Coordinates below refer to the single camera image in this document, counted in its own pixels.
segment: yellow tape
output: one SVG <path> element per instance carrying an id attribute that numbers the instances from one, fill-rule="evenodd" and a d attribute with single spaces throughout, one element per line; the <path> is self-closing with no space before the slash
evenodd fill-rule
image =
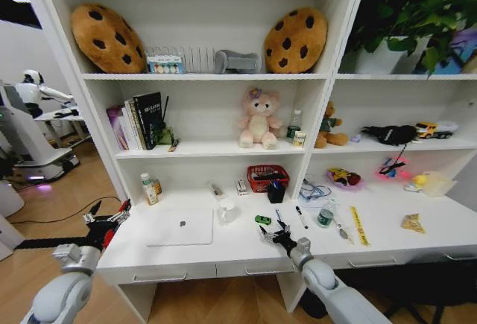
<path id="1" fill-rule="evenodd" d="M 358 216 L 358 210 L 356 210 L 355 206 L 350 206 L 350 208 L 351 208 L 351 214 L 353 215 L 353 220 L 355 221 L 356 229 L 358 230 L 359 240 L 365 246 L 371 245 L 367 241 L 366 235 L 364 233 L 363 225 L 361 224 L 361 220 L 359 219 L 359 216 Z"/>

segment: plastic basket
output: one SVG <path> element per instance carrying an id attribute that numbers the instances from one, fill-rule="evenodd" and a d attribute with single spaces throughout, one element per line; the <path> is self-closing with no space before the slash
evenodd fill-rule
<path id="1" fill-rule="evenodd" d="M 283 187 L 288 186 L 288 182 L 290 181 L 290 176 L 282 168 L 280 165 L 254 165 L 249 166 L 247 168 L 247 180 L 250 183 L 250 187 L 252 188 L 253 192 L 267 192 L 267 187 L 270 185 L 270 180 L 254 180 L 252 178 L 252 173 L 255 173 L 259 176 L 268 175 L 274 172 L 278 172 L 282 174 L 285 178 L 284 179 L 277 179 Z"/>

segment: desk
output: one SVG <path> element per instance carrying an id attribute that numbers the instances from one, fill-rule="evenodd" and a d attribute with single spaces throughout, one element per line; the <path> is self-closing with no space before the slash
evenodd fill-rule
<path id="1" fill-rule="evenodd" d="M 76 133 L 80 136 L 81 140 L 79 142 L 76 142 L 72 145 L 72 147 L 75 147 L 76 145 L 79 145 L 80 143 L 84 142 L 85 140 L 91 138 L 90 135 L 85 135 L 83 130 L 81 129 L 81 124 L 80 121 L 84 121 L 83 116 L 81 113 L 79 115 L 67 115 L 64 118 L 55 118 L 56 113 L 68 113 L 71 112 L 72 109 L 77 110 L 78 112 L 80 111 L 78 107 L 69 107 L 69 108 L 63 108 L 59 110 L 54 110 L 52 112 L 47 112 L 43 113 L 39 117 L 36 117 L 34 120 L 35 121 L 44 121 L 46 127 L 48 128 L 51 136 L 53 137 L 54 141 L 57 143 L 58 147 L 63 147 L 63 143 L 61 142 L 60 137 L 58 136 L 57 131 L 54 129 L 53 125 L 51 124 L 51 121 L 70 121 L 76 130 Z"/>
<path id="2" fill-rule="evenodd" d="M 354 230 L 353 245 L 339 237 L 335 227 L 321 229 L 315 223 L 313 211 L 301 206 L 310 227 L 304 229 L 294 208 L 301 205 L 297 200 L 288 198 L 272 205 L 266 194 L 249 192 L 246 197 L 238 197 L 232 188 L 223 189 L 236 201 L 241 216 L 226 226 L 221 226 L 214 216 L 212 244 L 146 247 L 139 234 L 140 214 L 181 207 L 186 211 L 192 206 L 215 208 L 206 189 L 174 191 L 171 195 L 165 189 L 158 205 L 147 206 L 142 201 L 131 209 L 130 219 L 121 225 L 98 264 L 98 272 L 119 289 L 144 323 L 158 283 L 199 278 L 276 274 L 285 306 L 292 312 L 306 286 L 285 250 L 266 242 L 253 221 L 255 215 L 275 220 L 275 209 L 291 226 L 292 238 L 308 237 L 312 254 L 335 269 L 404 264 L 431 252 L 457 259 L 477 255 L 477 213 L 448 197 L 430 198 L 403 191 L 400 184 L 393 182 L 371 183 L 356 193 L 333 188 L 334 197 L 341 204 L 339 215 L 352 229 L 349 206 L 358 209 L 371 243 L 369 247 L 359 243 Z M 402 217 L 411 213 L 420 213 L 426 234 L 400 227 Z M 278 228 L 276 221 L 268 226 L 269 230 L 274 228 Z"/>

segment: desk surface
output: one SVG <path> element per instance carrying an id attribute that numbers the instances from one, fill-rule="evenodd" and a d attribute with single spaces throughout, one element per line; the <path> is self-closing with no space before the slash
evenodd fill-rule
<path id="1" fill-rule="evenodd" d="M 71 109 L 76 109 L 78 112 L 80 112 L 78 107 L 63 108 L 63 109 L 58 109 L 51 112 L 43 113 L 41 116 L 36 117 L 34 120 L 35 121 L 83 121 L 84 120 L 83 116 L 81 115 L 81 112 L 79 115 L 67 115 L 64 118 L 54 117 L 56 113 L 68 113 L 68 112 L 71 112 Z"/>
<path id="2" fill-rule="evenodd" d="M 194 191 L 169 189 L 158 205 L 148 206 L 142 202 L 131 209 L 131 217 L 121 225 L 101 257 L 98 269 L 284 258 L 285 251 L 280 246 L 266 242 L 258 224 L 253 220 L 256 215 L 271 217 L 274 221 L 266 227 L 269 230 L 276 230 L 278 227 L 275 209 L 279 209 L 284 221 L 291 225 L 293 239 L 306 236 L 312 241 L 314 255 L 463 247 L 477 244 L 477 213 L 448 197 L 431 198 L 425 194 L 407 192 L 402 189 L 402 184 L 394 182 L 371 183 L 359 192 L 332 189 L 333 196 L 340 202 L 338 213 L 351 228 L 355 244 L 341 238 L 333 225 L 328 229 L 318 227 L 314 215 L 318 209 L 307 209 L 302 203 L 289 199 L 284 203 L 272 205 L 268 202 L 266 194 L 254 194 L 249 191 L 248 196 L 239 197 L 235 189 L 225 188 L 229 196 L 236 201 L 241 215 L 226 226 L 221 226 L 214 215 L 212 244 L 147 247 L 142 243 L 139 234 L 142 226 L 141 216 L 153 215 L 160 209 L 180 207 L 186 211 L 191 207 L 216 207 L 207 189 Z M 296 205 L 302 208 L 309 229 L 303 228 L 295 210 Z M 359 242 L 350 206 L 358 209 L 370 246 L 364 246 Z M 420 214 L 426 234 L 400 227 L 402 217 L 413 213 Z"/>

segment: white robot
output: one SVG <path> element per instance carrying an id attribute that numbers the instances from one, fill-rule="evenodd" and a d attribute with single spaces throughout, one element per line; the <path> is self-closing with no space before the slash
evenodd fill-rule
<path id="1" fill-rule="evenodd" d="M 39 106 L 42 99 L 57 99 L 65 103 L 73 102 L 72 95 L 45 86 L 43 76 L 39 72 L 26 69 L 23 71 L 23 76 L 23 81 L 17 83 L 15 89 L 33 118 L 43 113 Z"/>
<path id="2" fill-rule="evenodd" d="M 128 209 L 126 207 L 107 221 L 120 224 L 129 216 Z M 90 214 L 84 218 L 86 223 L 95 221 Z M 306 285 L 323 302 L 334 323 L 391 324 L 356 289 L 346 286 L 336 277 L 328 264 L 313 257 L 308 238 L 301 238 L 298 242 L 291 240 L 289 227 L 281 221 L 279 223 L 283 230 L 275 233 L 269 233 L 261 226 L 260 229 L 268 241 L 281 244 L 286 249 L 288 257 L 302 273 Z M 69 273 L 53 279 L 38 292 L 21 324 L 72 324 L 91 294 L 91 275 L 98 263 L 100 248 L 78 248 L 71 244 L 57 247 L 53 256 L 63 261 L 63 272 Z"/>
<path id="3" fill-rule="evenodd" d="M 43 86 L 40 73 L 27 70 L 22 83 L 4 85 L 0 81 L 0 131 L 19 160 L 16 167 L 30 181 L 52 181 L 79 164 L 71 149 L 54 149 L 35 124 L 32 114 L 42 113 L 38 103 L 42 96 L 72 101 L 65 95 Z"/>

